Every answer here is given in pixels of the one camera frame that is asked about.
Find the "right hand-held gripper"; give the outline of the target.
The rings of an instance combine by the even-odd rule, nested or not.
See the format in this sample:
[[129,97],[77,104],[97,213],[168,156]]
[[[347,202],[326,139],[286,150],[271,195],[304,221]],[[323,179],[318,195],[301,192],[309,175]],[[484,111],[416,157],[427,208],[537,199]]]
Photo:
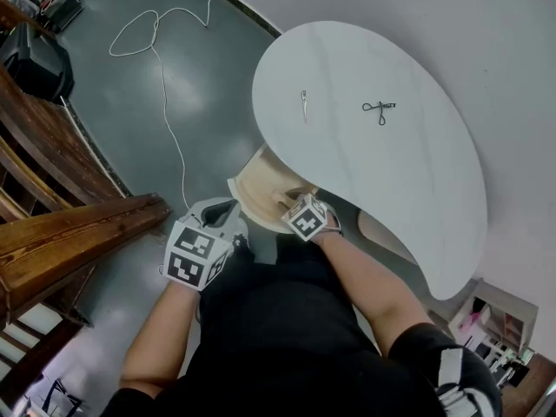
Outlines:
[[303,241],[308,242],[322,232],[343,234],[341,222],[329,204],[310,192],[287,192],[287,196],[294,204],[288,207],[281,202],[281,219]]

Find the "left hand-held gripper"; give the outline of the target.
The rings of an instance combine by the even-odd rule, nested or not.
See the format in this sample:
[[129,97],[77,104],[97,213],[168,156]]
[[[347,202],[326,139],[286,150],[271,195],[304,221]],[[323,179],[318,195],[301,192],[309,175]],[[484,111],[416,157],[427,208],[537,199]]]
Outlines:
[[163,260],[163,275],[203,291],[223,271],[235,252],[233,238],[245,226],[235,198],[215,197],[196,202],[171,230]]

